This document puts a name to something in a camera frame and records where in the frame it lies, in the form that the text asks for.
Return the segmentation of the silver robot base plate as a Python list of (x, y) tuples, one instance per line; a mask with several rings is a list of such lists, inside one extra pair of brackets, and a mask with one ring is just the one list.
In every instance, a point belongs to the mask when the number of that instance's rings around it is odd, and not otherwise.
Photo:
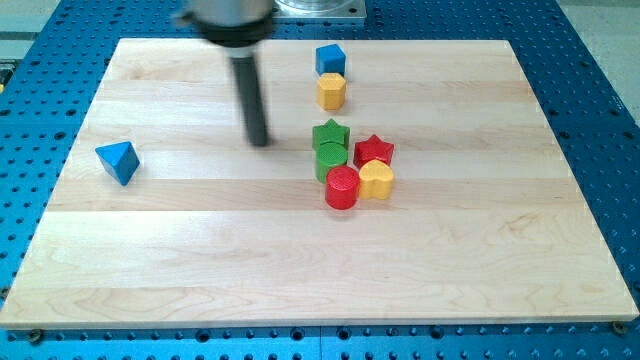
[(272, 9), (277, 19), (364, 20), (365, 0), (275, 0)]

